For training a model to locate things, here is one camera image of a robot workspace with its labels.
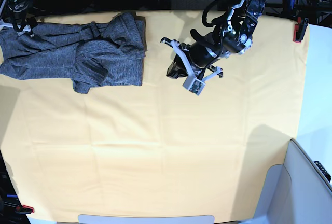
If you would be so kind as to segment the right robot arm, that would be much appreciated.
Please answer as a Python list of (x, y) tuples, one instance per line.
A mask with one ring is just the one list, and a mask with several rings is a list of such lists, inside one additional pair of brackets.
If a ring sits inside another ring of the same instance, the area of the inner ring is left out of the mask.
[(18, 35), (30, 33), (34, 23), (27, 19), (33, 0), (1, 0), (1, 28), (10, 28)]

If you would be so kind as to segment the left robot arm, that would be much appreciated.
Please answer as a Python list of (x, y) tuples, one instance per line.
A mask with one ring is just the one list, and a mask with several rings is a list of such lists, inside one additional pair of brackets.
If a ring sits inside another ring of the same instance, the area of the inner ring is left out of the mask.
[(193, 44), (180, 43), (184, 57), (176, 55), (166, 76), (177, 79), (193, 74), (203, 79), (207, 70), (222, 77), (222, 69), (213, 64), (232, 54), (242, 54), (251, 47), (258, 18), (263, 14), (266, 0), (214, 0), (202, 14), (202, 24), (212, 32), (201, 35), (196, 29), (190, 34)]

